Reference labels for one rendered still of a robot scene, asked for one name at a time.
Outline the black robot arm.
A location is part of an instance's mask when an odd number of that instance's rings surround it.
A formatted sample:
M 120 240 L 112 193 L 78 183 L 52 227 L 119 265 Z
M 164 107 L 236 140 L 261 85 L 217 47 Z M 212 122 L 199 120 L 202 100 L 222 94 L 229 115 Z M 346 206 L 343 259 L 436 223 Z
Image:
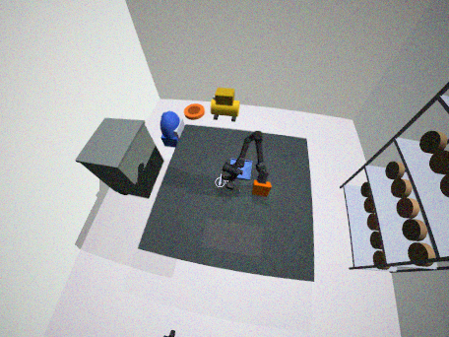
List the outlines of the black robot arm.
M 236 160 L 234 164 L 225 163 L 223 166 L 222 171 L 222 179 L 226 180 L 230 178 L 230 172 L 233 177 L 237 177 L 239 174 L 243 175 L 243 170 L 241 170 L 244 167 L 245 164 L 245 156 L 249 147 L 249 144 L 251 141 L 255 140 L 256 147 L 257 147 L 257 157 L 258 157 L 258 164 L 256 164 L 256 169 L 259 171 L 259 176 L 257 178 L 258 183 L 266 184 L 267 179 L 267 168 L 264 163 L 264 156 L 263 156 L 263 146 L 262 146 L 262 132 L 255 131 L 248 137 L 244 139 L 244 143 L 241 149 L 241 153 Z

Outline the blue tray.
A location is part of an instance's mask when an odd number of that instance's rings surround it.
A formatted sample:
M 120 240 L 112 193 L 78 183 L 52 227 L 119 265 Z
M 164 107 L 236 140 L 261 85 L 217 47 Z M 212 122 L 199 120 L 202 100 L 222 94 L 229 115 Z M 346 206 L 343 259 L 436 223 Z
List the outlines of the blue tray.
M 230 164 L 234 164 L 236 162 L 237 159 L 231 159 Z M 245 180 L 250 180 L 250 176 L 251 176 L 251 168 L 252 168 L 252 161 L 247 161 L 245 160 L 245 164 L 244 167 L 241 168 L 241 170 L 243 170 L 243 175 L 239 174 L 237 176 L 238 179 L 245 179 Z

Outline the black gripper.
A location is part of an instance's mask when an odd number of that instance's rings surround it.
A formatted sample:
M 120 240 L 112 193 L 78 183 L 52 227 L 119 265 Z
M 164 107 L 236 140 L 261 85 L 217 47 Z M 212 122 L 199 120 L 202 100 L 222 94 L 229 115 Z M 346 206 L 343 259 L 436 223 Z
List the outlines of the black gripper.
M 235 179 L 237 178 L 237 177 L 233 177 L 232 175 L 231 175 L 231 172 L 229 173 L 230 174 L 230 178 L 229 179 L 226 179 L 226 180 L 228 180 L 227 182 L 226 182 L 226 184 L 225 184 L 225 188 L 227 188 L 227 189 L 233 189 L 234 188 L 234 184 L 233 184 L 233 182 L 232 181 L 235 181 Z

